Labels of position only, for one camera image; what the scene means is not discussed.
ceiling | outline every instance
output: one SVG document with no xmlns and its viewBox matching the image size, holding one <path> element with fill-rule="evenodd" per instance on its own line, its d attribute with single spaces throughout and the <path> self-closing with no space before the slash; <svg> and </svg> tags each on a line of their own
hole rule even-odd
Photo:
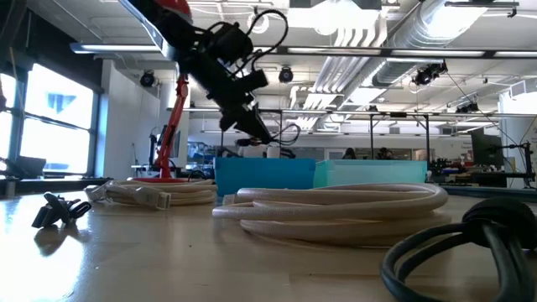
<svg viewBox="0 0 537 302">
<path fill-rule="evenodd" d="M 399 0 L 400 9 L 388 13 L 388 30 L 391 29 L 418 0 Z M 519 15 L 537 16 L 537 1 L 519 0 Z M 252 8 L 228 7 L 215 2 L 191 4 L 194 24 L 207 28 L 218 21 L 239 22 L 242 29 L 247 28 L 247 19 Z M 284 13 L 289 9 L 289 0 L 271 1 L 273 8 Z M 85 43 L 113 44 L 150 44 L 145 29 L 132 17 L 121 4 L 113 0 L 29 0 L 30 8 L 56 27 L 73 38 Z M 533 29 L 537 26 L 537 17 L 504 16 L 486 17 L 491 14 L 507 14 L 508 10 L 488 11 L 480 17 L 464 34 L 453 40 L 449 47 L 462 48 L 529 48 L 537 49 L 537 36 Z M 263 34 L 252 34 L 254 45 L 273 44 L 279 39 L 284 24 L 281 20 L 270 18 L 269 27 Z M 284 45 L 333 45 L 336 34 L 321 35 L 314 29 L 291 28 Z M 158 75 L 164 80 L 171 80 L 174 73 L 169 63 L 161 55 L 124 55 L 117 60 L 118 68 L 140 74 L 142 70 L 155 68 L 163 70 Z M 295 74 L 294 82 L 313 82 L 316 80 L 326 57 L 320 56 L 281 56 L 268 55 L 258 61 L 269 80 L 267 87 L 256 91 L 260 98 L 260 107 L 286 107 L 289 104 L 289 92 L 293 85 L 280 84 L 279 70 L 282 65 L 289 65 Z M 470 94 L 479 91 L 478 103 L 483 111 L 497 109 L 497 93 L 506 89 L 504 85 L 520 81 L 525 76 L 537 76 L 537 60 L 448 60 L 447 66 L 453 79 L 461 89 Z M 463 97 L 453 81 L 443 75 L 432 86 L 417 89 L 410 83 L 409 76 L 403 78 L 393 89 L 382 94 L 383 102 L 374 103 L 380 111 L 439 111 L 446 109 L 446 104 L 456 105 L 456 100 Z M 192 101 L 198 107 L 214 107 L 215 104 L 205 99 L 199 89 L 193 89 Z"/>
</svg>

table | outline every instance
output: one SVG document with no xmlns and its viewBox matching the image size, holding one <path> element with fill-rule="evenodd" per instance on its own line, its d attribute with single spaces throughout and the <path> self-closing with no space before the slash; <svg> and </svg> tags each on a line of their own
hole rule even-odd
<svg viewBox="0 0 537 302">
<path fill-rule="evenodd" d="M 478 201 L 451 196 L 444 210 L 460 220 Z M 94 204 L 77 228 L 38 231 L 30 225 L 43 204 L 40 195 L 0 201 L 0 301 L 394 301 L 379 277 L 385 249 L 268 242 L 213 220 L 210 206 Z M 474 245 L 435 256 L 408 283 L 453 301 L 498 290 L 491 253 Z"/>
</svg>

window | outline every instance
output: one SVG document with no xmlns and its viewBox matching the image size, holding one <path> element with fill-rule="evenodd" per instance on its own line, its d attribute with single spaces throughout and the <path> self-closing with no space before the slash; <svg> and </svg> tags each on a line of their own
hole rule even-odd
<svg viewBox="0 0 537 302">
<path fill-rule="evenodd" d="M 2 91 L 7 99 L 6 107 L 11 108 L 15 103 L 16 81 L 9 75 L 1 75 Z M 9 153 L 9 143 L 11 139 L 12 116 L 9 112 L 0 112 L 0 157 L 7 158 Z M 5 170 L 6 165 L 0 163 L 0 170 Z"/>
<path fill-rule="evenodd" d="M 91 89 L 35 64 L 20 155 L 46 159 L 44 172 L 88 172 L 93 100 Z"/>
</svg>

security camera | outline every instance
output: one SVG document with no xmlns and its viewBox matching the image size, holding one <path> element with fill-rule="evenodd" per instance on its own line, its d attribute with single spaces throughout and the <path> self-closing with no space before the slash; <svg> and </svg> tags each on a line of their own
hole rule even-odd
<svg viewBox="0 0 537 302">
<path fill-rule="evenodd" d="M 283 66 L 282 70 L 279 72 L 279 82 L 280 83 L 289 83 L 293 80 L 293 71 L 291 71 L 291 67 L 289 66 Z"/>
<path fill-rule="evenodd" d="M 158 81 L 154 77 L 154 70 L 146 70 L 140 78 L 140 85 L 146 88 L 155 87 Z"/>
</svg>

window frame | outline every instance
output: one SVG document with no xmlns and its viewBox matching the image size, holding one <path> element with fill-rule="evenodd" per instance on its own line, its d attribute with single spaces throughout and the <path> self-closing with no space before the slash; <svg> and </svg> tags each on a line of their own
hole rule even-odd
<svg viewBox="0 0 537 302">
<path fill-rule="evenodd" d="M 58 72 L 55 68 L 53 68 L 50 65 L 46 65 L 37 61 L 34 63 L 42 65 L 44 68 L 51 70 L 52 72 L 60 76 L 69 78 L 68 76 L 62 74 L 61 72 Z M 99 118 L 99 103 L 101 102 L 102 92 L 96 91 L 96 89 L 94 89 L 93 87 L 85 86 L 81 84 L 79 81 L 71 79 L 72 81 L 80 85 L 83 85 L 84 87 L 93 91 L 93 103 L 91 107 L 91 126 L 89 129 L 82 128 L 82 127 L 70 124 L 68 122 L 58 121 L 50 117 L 43 117 L 37 114 L 28 113 L 25 111 L 25 107 L 26 107 L 26 96 L 28 95 L 28 88 L 29 88 L 28 79 L 29 79 L 30 71 L 31 69 L 23 70 L 17 67 L 16 68 L 17 76 L 15 76 L 15 74 L 13 73 L 13 66 L 9 63 L 6 64 L 6 67 L 3 70 L 0 70 L 0 73 L 3 73 L 4 75 L 7 75 L 7 76 L 14 77 L 16 79 L 15 103 L 13 104 L 13 108 L 9 108 L 7 110 L 7 112 L 12 115 L 12 127 L 11 127 L 10 141 L 9 141 L 8 159 L 14 161 L 20 155 L 21 144 L 23 140 L 24 120 L 26 118 L 33 118 L 35 120 L 53 124 L 55 126 L 60 126 L 63 128 L 71 128 L 71 129 L 87 131 L 90 136 L 88 158 L 86 162 L 86 172 L 84 174 L 74 173 L 74 172 L 46 171 L 44 172 L 45 177 L 50 176 L 54 178 L 54 177 L 61 177 L 61 176 L 67 176 L 67 175 L 83 175 L 83 176 L 88 176 L 88 177 L 94 176 L 95 175 L 95 157 L 96 157 L 97 121 Z"/>
</svg>

